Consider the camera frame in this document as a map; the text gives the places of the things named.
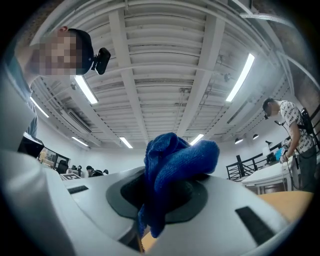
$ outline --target blue towel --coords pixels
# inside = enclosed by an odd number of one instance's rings
[[[154,238],[164,229],[170,198],[167,185],[197,174],[212,173],[218,157],[219,148],[214,141],[201,140],[190,146],[172,132],[162,134],[148,143],[144,158],[144,184],[148,199],[138,213],[141,237],[147,225]]]
[[[281,157],[282,149],[283,149],[283,147],[280,148],[279,150],[277,150],[277,151],[275,152],[275,159],[276,159],[277,161],[279,161],[279,159],[280,159],[280,157]]]

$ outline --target fluorescent light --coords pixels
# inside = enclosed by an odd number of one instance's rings
[[[125,137],[120,137],[120,140],[122,140],[122,142],[123,142],[129,149],[133,149],[133,147],[129,144],[129,142],[126,140]]]
[[[244,140],[243,138],[241,138],[241,139],[238,139],[238,138],[237,138],[237,139],[235,140],[235,143],[234,143],[234,144],[238,144],[238,143],[242,142],[243,140]]]
[[[238,93],[238,91],[240,90],[242,84],[244,83],[252,64],[254,63],[255,60],[255,56],[253,56],[251,53],[249,53],[248,58],[246,59],[246,63],[243,67],[243,70],[238,78],[238,81],[236,81],[232,91],[230,92],[228,98],[226,98],[227,102],[231,102],[234,97],[236,96],[236,94]]]
[[[35,100],[34,100],[32,97],[30,97],[30,100],[32,100],[33,104],[42,112],[42,114],[45,115],[46,118],[49,117],[49,116],[46,114],[46,112],[44,112],[44,111],[42,110],[42,108],[39,107],[39,105],[35,102]]]
[[[203,136],[203,134],[199,134],[193,141],[191,141],[190,145],[193,146],[196,144]]]
[[[74,139],[75,141],[81,143],[82,145],[85,145],[86,147],[88,147],[87,144],[85,144],[84,142],[82,142],[81,140],[78,140],[76,137],[71,137],[72,139]]]
[[[91,104],[95,104],[98,102],[97,98],[94,96],[92,91],[90,90],[89,86],[87,85],[85,79],[81,75],[76,75],[74,77],[77,84],[79,85],[80,89],[86,96],[86,98],[90,101]]]

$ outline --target white shirt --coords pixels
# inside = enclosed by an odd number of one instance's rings
[[[82,178],[89,178],[89,172],[87,170],[83,170],[81,172],[82,172],[81,177],[83,176]]]
[[[301,113],[298,107],[290,101],[284,101],[283,103],[281,103],[280,114],[284,119],[285,123],[288,125],[288,127],[290,127],[291,124],[295,121],[297,125],[304,125],[302,122]],[[298,142],[298,146],[296,148],[300,153],[304,153],[313,147],[314,141],[312,137],[307,134],[307,131],[305,129],[299,129],[299,130],[300,130],[300,139]]]

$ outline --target gray panel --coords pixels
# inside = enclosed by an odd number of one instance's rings
[[[134,221],[119,216],[108,204],[107,189],[119,180],[143,170],[138,167],[104,176],[64,180],[66,188],[86,186],[88,190],[72,194],[72,198],[80,209],[99,227],[106,235],[114,240],[121,240],[129,232],[133,232]]]
[[[1,189],[11,212],[46,255],[141,255],[102,232],[77,206],[56,171],[28,155],[0,155]],[[104,221],[113,219],[106,216]]]
[[[275,233],[287,221],[265,201],[233,181],[211,176],[202,182],[208,190],[205,208],[188,223],[166,225],[150,254],[241,255],[257,247],[236,214],[249,206]]]

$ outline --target wall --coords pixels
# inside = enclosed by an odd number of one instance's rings
[[[41,140],[44,146],[64,157],[70,159],[68,166],[78,164],[80,161],[80,155],[85,150],[77,146],[70,140],[67,140],[57,131],[53,130],[48,124],[46,124],[41,118],[38,118],[37,136]]]
[[[218,158],[218,163],[212,176],[217,176],[221,178],[228,178],[226,166],[237,162],[237,155],[240,155],[242,159],[247,159],[252,156],[250,151],[250,146],[248,141],[244,139],[241,143],[235,144],[234,141],[226,141],[217,143],[220,149],[220,155]]]
[[[107,169],[110,174],[144,166],[144,149],[99,149],[82,152],[79,163],[83,168],[92,166],[95,170]]]

